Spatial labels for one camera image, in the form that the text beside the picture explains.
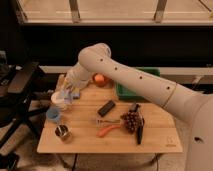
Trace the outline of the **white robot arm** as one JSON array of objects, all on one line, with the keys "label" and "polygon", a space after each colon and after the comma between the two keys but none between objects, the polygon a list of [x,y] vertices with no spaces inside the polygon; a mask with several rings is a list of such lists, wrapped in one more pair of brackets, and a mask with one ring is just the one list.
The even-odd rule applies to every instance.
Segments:
[{"label": "white robot arm", "polygon": [[68,71],[64,88],[84,88],[93,73],[122,84],[190,126],[185,171],[213,171],[213,94],[202,94],[176,82],[125,66],[111,59],[105,43],[82,49]]}]

